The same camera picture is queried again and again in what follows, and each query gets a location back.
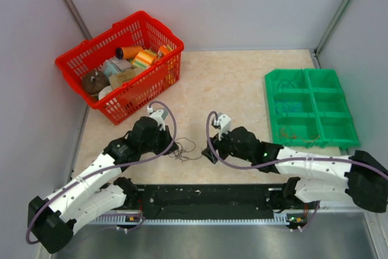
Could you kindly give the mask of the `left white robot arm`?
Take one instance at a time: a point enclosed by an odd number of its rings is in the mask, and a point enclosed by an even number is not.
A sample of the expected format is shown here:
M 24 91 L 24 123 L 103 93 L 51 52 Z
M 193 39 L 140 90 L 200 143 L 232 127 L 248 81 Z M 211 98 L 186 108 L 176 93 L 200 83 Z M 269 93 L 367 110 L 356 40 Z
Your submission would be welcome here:
M 77 177 L 55 193 L 28 204 L 27 235 L 34 235 L 50 254 L 57 253 L 88 222 L 117 207 L 137 203 L 135 185 L 121 174 L 143 163 L 142 155 L 158 158 L 174 151 L 175 134 L 166 125 L 168 112 L 158 109 L 141 117 L 123 137 L 108 146 Z

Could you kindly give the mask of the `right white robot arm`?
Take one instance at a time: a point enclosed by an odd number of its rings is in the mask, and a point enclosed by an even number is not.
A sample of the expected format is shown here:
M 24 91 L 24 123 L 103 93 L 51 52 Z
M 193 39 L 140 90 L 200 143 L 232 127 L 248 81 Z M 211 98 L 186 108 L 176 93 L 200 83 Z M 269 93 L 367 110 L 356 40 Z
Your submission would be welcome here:
M 202 155 L 212 163 L 232 156 L 261 172 L 288 175 L 283 201 L 291 208 L 334 201 L 375 213 L 387 210 L 387 169 L 366 151 L 347 156 L 305 153 L 260 141 L 245 127 L 237 127 L 209 138 Z

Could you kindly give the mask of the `white round lid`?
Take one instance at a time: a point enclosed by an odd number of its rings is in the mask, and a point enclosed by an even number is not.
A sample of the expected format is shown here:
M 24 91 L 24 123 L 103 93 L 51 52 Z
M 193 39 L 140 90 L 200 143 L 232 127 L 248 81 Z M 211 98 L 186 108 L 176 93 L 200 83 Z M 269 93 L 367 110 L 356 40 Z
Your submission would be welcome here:
M 98 93 L 98 100 L 102 100 L 106 96 L 108 96 L 110 93 L 113 92 L 113 89 L 111 86 L 107 86 L 103 88 L 99 93 Z

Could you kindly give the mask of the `brown cardboard box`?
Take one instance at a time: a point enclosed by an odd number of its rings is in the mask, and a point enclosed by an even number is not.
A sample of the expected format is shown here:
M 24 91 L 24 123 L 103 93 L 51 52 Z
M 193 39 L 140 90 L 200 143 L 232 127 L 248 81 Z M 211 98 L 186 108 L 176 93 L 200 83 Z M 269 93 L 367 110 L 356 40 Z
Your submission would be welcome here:
M 110 86 L 113 90 L 121 87 L 125 82 L 131 81 L 144 71 L 142 68 L 135 67 L 109 77 Z

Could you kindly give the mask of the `brown round bun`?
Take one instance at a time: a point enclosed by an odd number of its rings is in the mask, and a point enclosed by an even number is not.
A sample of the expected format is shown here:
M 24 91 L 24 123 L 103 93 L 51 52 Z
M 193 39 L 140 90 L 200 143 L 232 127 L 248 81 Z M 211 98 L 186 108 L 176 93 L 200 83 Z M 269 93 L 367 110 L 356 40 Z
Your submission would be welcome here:
M 82 88 L 89 95 L 97 95 L 102 89 L 109 85 L 109 79 L 106 75 L 102 71 L 96 69 L 90 71 L 81 80 Z

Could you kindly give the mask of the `yellow striped sponge pack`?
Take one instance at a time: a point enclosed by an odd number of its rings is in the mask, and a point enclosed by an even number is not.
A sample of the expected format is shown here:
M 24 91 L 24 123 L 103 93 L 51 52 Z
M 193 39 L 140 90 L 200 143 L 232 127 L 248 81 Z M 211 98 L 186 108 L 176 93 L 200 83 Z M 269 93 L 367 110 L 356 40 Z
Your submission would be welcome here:
M 140 51 L 133 59 L 132 65 L 138 68 L 147 69 L 156 61 L 158 55 L 152 50 L 145 49 Z

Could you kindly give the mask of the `pale blue box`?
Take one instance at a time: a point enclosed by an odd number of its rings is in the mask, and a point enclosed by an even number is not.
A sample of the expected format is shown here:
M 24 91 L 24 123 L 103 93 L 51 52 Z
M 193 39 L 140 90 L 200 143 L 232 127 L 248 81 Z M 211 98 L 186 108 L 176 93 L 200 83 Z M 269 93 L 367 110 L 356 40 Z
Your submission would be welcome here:
M 105 60 L 101 71 L 105 74 L 106 77 L 109 77 L 133 68 L 134 66 L 128 60 L 113 57 Z

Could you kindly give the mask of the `orange snack packet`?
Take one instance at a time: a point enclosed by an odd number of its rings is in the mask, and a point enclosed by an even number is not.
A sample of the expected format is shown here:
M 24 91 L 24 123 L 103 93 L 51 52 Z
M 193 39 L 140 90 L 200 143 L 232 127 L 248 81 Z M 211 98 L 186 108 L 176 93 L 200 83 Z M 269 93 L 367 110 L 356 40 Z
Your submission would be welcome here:
M 169 45 L 161 45 L 157 52 L 157 58 L 161 59 L 172 51 L 173 49 Z

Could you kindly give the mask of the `red plastic shopping basket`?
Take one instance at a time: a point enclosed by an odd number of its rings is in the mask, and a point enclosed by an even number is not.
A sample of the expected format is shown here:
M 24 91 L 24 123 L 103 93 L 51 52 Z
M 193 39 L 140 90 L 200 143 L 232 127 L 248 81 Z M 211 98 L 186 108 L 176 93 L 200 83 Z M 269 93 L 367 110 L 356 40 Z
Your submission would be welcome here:
M 94 69 L 101 70 L 104 61 L 114 56 L 116 48 L 133 45 L 154 51 L 161 45 L 169 45 L 172 52 L 103 99 L 91 96 L 82 88 L 83 77 Z M 57 57 L 55 64 L 67 84 L 88 106 L 118 125 L 179 81 L 183 50 L 184 43 L 167 26 L 146 12 L 138 11 Z

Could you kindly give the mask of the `green compartment tray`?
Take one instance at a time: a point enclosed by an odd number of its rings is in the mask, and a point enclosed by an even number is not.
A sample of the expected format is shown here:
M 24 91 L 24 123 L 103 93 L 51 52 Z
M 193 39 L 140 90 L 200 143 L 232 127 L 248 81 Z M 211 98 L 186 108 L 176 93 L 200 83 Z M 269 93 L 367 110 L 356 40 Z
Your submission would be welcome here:
M 275 69 L 264 80 L 273 143 L 305 148 L 360 146 L 334 70 Z

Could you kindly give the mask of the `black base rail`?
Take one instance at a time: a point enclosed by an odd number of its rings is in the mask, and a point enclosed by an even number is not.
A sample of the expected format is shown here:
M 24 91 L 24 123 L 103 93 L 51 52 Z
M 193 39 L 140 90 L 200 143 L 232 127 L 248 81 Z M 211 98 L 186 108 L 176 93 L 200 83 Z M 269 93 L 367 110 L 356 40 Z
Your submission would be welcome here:
M 148 220 L 271 219 L 274 211 L 304 210 L 280 184 L 139 184 L 119 210 L 139 210 Z

